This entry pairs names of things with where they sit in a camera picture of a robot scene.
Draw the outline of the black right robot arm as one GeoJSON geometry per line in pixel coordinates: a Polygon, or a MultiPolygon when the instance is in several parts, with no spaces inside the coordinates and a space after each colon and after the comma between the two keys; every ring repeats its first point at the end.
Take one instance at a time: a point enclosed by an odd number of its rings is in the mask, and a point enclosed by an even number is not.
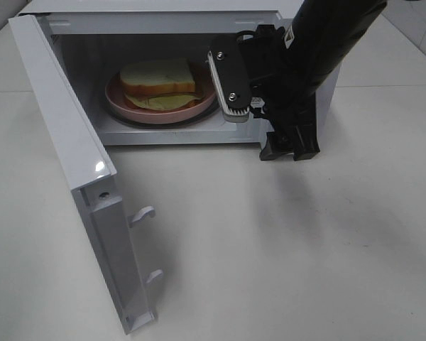
{"type": "Polygon", "coordinates": [[[291,153],[316,156],[316,91],[367,32],[386,1],[304,1],[288,28],[259,25],[237,43],[251,93],[264,101],[257,118],[273,127],[260,152],[262,161],[291,153]]]}

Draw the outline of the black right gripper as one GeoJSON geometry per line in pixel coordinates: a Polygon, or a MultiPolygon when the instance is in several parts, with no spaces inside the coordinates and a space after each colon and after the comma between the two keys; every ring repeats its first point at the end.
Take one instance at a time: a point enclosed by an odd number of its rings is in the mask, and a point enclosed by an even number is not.
{"type": "Polygon", "coordinates": [[[261,161],[274,161],[294,153],[295,161],[314,158],[317,141],[317,83],[307,79],[307,67],[295,60],[292,28],[259,25],[254,31],[240,31],[236,42],[248,72],[251,93],[264,106],[258,114],[273,127],[266,133],[261,161]]]}

